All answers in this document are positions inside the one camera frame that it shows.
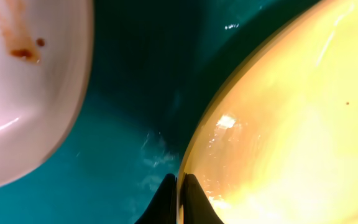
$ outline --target plate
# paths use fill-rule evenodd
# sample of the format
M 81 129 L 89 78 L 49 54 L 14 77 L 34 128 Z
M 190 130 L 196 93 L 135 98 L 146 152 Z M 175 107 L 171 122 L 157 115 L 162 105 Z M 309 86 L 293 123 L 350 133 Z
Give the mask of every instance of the plate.
M 90 74 L 93 2 L 0 0 L 0 186 L 61 145 Z

